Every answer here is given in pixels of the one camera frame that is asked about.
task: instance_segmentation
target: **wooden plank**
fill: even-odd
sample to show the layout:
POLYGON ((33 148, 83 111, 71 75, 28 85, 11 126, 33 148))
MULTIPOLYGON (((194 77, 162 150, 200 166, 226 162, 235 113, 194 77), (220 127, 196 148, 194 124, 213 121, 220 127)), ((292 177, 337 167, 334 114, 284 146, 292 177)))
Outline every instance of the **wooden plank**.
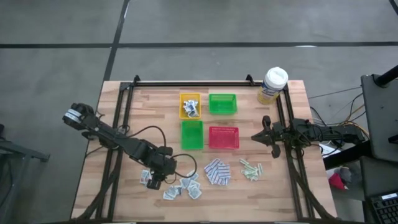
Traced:
MULTIPOLYGON (((98 111, 104 113, 102 121, 111 124, 120 82, 105 82, 98 104, 98 111)), ((292 104, 296 118, 311 118, 310 108, 302 81, 289 81, 292 104)), ((142 166, 123 157, 118 196, 115 206, 115 221, 130 222, 237 222, 295 220, 290 179, 284 149, 278 159, 271 156, 271 147, 250 140, 253 134, 262 130, 261 119, 269 115, 278 121, 276 104, 262 105, 256 99, 256 87, 144 87, 135 88, 130 112, 130 133, 149 126, 161 127, 167 138, 167 145, 174 154, 189 153, 198 162, 198 181, 202 196, 192 200, 187 192, 175 201, 165 201, 162 194, 169 187, 163 183, 161 190, 148 190, 139 183, 142 166), (178 117, 179 94, 198 92, 202 98, 202 121, 205 125, 205 148, 201 151, 183 151, 180 148, 181 120, 178 117), (208 112, 209 93, 235 93, 238 112, 229 116, 215 116, 208 112), (240 148, 237 150, 214 150, 208 148, 210 126, 234 126, 239 128, 240 148), (231 165, 232 179, 228 186, 211 185, 203 168, 213 159, 220 158, 231 165), (262 163, 264 174, 257 182, 246 180, 240 173, 239 158, 253 165, 262 163)), ((155 145, 162 145, 163 139, 156 129, 148 129, 139 138, 155 145)), ((91 142, 88 151, 98 147, 91 142)), ((100 189, 106 150, 92 153, 84 164, 72 217, 81 214, 100 189)), ((177 170, 186 174, 193 169, 188 157, 178 157, 177 170)), ((335 215, 333 199, 326 179, 322 157, 316 147, 306 149, 305 165, 310 187, 325 208, 335 215)))

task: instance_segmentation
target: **small item in basket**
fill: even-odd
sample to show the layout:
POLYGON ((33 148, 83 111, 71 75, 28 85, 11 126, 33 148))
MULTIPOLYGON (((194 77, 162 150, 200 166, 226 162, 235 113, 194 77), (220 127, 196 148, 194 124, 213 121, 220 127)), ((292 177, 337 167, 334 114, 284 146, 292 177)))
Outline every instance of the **small item in basket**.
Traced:
POLYGON ((184 109, 186 114, 188 114, 188 117, 190 118, 196 118, 199 117, 199 113, 197 111, 197 100, 187 100, 184 101, 184 109))

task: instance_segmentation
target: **concrete floor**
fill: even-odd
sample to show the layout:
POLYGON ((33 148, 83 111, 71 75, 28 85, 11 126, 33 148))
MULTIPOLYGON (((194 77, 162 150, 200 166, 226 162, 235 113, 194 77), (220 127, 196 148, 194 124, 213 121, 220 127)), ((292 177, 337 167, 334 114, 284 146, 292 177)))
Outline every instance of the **concrete floor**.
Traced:
MULTIPOLYGON (((123 0, 0 0, 0 44, 111 43, 123 0)), ((373 0, 132 0, 121 42, 398 41, 398 16, 373 0)), ((67 220, 87 141, 62 123, 73 102, 96 106, 110 49, 0 49, 0 123, 5 137, 51 153, 33 161, 14 223, 67 220)), ((262 79, 271 67, 305 81, 308 96, 360 85, 396 65, 398 47, 119 49, 111 80, 262 79)), ((361 90, 314 98, 328 123, 361 90)), ((358 123, 366 127, 366 118, 358 123)), ((358 203, 338 194, 339 215, 359 220, 358 203)))

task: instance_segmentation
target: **keyboard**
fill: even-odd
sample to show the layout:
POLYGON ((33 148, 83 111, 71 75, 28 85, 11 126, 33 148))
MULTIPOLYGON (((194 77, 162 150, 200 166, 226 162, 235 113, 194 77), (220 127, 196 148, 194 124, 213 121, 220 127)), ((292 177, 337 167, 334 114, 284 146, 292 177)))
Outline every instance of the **keyboard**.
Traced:
POLYGON ((398 192, 370 198, 374 218, 381 224, 398 223, 398 192))

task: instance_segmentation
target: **red object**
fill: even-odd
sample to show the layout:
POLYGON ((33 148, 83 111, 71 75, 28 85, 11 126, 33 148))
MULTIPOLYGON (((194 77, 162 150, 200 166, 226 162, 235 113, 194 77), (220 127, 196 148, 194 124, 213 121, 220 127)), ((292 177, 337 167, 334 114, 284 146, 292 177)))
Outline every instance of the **red object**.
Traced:
POLYGON ((329 184, 336 187, 337 189, 345 190, 343 181, 341 181, 341 178, 338 174, 333 174, 329 178, 329 184))
POLYGON ((209 127, 209 147, 212 149, 239 149, 239 128, 209 127))

